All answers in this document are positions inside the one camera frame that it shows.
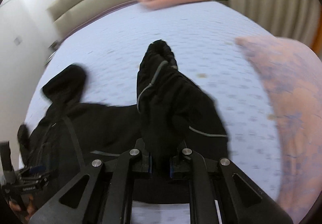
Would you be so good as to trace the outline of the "pink floral pillow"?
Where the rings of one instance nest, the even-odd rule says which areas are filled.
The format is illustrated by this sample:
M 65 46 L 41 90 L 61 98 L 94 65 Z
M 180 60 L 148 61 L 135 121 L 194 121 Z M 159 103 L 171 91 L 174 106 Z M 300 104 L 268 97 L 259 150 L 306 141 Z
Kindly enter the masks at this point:
M 305 44 L 274 36 L 238 37 L 274 110 L 282 149 L 277 202 L 301 223 L 321 193 L 321 60 Z

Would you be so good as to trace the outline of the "black garment with grey trim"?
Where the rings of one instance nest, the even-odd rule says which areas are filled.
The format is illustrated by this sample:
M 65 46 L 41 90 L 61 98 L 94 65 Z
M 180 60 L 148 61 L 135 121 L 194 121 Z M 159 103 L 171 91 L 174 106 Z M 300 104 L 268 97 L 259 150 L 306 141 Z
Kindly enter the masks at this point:
M 23 162 L 54 171 L 55 178 L 34 195 L 43 206 L 95 159 L 108 161 L 143 139 L 153 158 L 171 157 L 180 143 L 204 158 L 228 156 L 228 135 L 214 101 L 177 69 L 175 56 L 163 40 L 151 43 L 137 74 L 137 103 L 106 106 L 80 101 L 87 79 L 72 64 L 43 86 L 50 100 L 45 116 L 31 132 L 18 131 Z

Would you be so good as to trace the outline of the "lavender floral quilted bedspread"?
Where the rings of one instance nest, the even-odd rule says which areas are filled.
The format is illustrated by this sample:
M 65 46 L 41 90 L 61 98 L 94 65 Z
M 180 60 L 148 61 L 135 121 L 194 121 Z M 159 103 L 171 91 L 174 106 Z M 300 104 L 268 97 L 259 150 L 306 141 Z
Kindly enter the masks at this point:
M 87 79 L 80 101 L 106 106 L 137 103 L 140 63 L 149 45 L 165 41 L 180 73 L 215 103 L 228 135 L 228 156 L 275 202 L 281 182 L 281 148 L 272 106 L 254 68 L 234 43 L 237 36 L 266 31 L 242 14 L 216 2 L 150 11 L 125 6 L 68 37 L 42 75 L 32 97 L 27 125 L 33 131 L 51 105 L 42 88 L 72 64 Z M 172 172 L 171 157 L 148 154 L 148 173 L 134 183 L 132 223 L 190 223 L 189 184 Z

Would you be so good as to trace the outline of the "white wardrobe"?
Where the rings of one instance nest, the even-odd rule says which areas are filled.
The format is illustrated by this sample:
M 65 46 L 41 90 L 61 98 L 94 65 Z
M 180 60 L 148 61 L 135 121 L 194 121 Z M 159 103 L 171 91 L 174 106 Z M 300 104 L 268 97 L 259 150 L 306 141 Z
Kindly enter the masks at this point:
M 17 131 L 24 122 L 49 56 L 37 21 L 40 0 L 1 1 L 1 141 L 9 141 L 13 164 L 19 164 Z

